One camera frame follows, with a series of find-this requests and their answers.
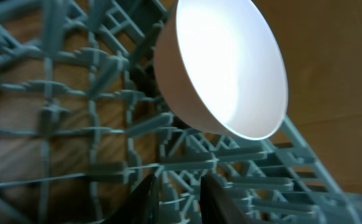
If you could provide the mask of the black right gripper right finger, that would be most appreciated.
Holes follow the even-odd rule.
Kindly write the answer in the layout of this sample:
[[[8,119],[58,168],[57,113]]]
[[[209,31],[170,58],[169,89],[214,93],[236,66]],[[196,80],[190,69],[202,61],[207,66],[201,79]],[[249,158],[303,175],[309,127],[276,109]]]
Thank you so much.
[[[211,175],[201,178],[199,206],[202,224],[252,224]]]

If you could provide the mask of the small white cup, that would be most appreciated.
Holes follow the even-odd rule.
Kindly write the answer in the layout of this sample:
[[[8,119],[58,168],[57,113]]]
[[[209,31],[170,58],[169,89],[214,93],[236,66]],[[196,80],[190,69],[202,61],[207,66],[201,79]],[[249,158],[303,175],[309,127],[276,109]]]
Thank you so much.
[[[256,141],[286,117],[282,54],[251,0],[177,0],[153,68],[170,110],[194,129]]]

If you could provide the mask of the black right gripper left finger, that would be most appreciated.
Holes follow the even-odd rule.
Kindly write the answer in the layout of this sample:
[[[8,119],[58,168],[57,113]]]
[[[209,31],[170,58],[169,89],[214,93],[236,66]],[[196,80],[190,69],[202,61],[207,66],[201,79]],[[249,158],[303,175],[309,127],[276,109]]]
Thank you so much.
[[[157,224],[159,188],[154,174],[147,175],[124,204],[102,224]]]

